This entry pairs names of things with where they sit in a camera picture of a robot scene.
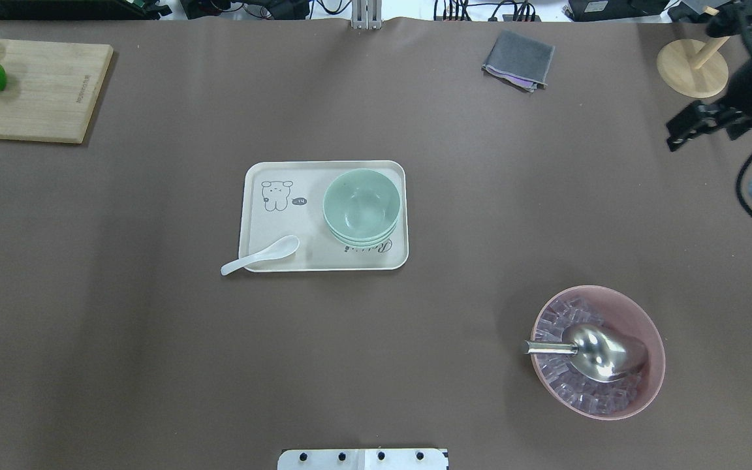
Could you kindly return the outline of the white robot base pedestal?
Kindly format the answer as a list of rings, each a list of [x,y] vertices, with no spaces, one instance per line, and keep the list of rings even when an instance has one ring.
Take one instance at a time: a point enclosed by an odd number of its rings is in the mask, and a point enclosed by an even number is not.
[[[292,449],[277,469],[448,469],[447,449],[435,447]]]

